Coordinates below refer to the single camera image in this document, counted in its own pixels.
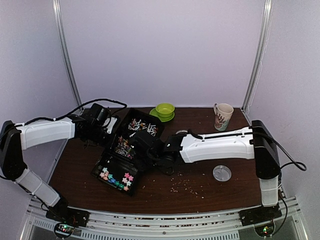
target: green plate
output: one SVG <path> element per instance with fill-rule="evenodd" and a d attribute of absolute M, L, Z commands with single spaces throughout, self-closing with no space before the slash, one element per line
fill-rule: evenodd
<path fill-rule="evenodd" d="M 169 122 L 170 120 L 174 119 L 175 117 L 175 113 L 173 113 L 170 117 L 160 117 L 158 116 L 158 112 L 156 110 L 156 108 L 152 109 L 149 114 L 151 116 L 157 117 L 158 119 L 161 120 L 161 122 L 165 123 L 165 122 Z"/>

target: wooden table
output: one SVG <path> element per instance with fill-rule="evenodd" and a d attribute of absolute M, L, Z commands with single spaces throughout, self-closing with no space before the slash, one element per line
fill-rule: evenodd
<path fill-rule="evenodd" d="M 138 108 L 148 113 L 150 108 Z M 119 112 L 123 117 L 127 110 Z M 216 133 L 212 108 L 177 108 L 175 118 L 165 123 L 162 140 L 181 129 L 197 134 Z M 240 109 L 235 109 L 227 131 L 248 126 Z M 151 170 L 140 178 L 134 196 L 128 196 L 90 175 L 102 147 L 88 147 L 79 139 L 67 143 L 50 184 L 73 207 L 119 213 L 183 214 L 250 207 L 261 204 L 255 161 L 215 159 L 178 165 L 172 176 Z M 227 182 L 214 179 L 217 165 L 228 166 Z"/>

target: mug handle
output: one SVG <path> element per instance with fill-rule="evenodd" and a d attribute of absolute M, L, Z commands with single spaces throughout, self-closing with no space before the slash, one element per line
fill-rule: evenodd
<path fill-rule="evenodd" d="M 217 115 L 217 105 L 218 105 L 218 103 L 215 103 L 215 104 L 213 105 L 213 111 L 214 111 L 214 114 L 215 114 L 215 115 Z"/>

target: open black case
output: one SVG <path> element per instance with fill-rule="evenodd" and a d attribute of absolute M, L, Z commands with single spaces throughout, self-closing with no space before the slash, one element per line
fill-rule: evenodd
<path fill-rule="evenodd" d="M 128 144 L 134 133 L 145 130 L 154 137 L 164 131 L 163 123 L 154 116 L 131 108 L 115 131 L 109 147 L 103 151 L 91 175 L 132 196 L 140 174 L 147 169 L 143 156 Z"/>

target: green bowl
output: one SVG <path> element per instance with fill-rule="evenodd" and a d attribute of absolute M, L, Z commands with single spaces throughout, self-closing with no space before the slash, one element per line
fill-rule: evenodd
<path fill-rule="evenodd" d="M 170 103 L 160 103 L 155 107 L 155 110 L 159 117 L 169 118 L 174 114 L 175 106 Z"/>

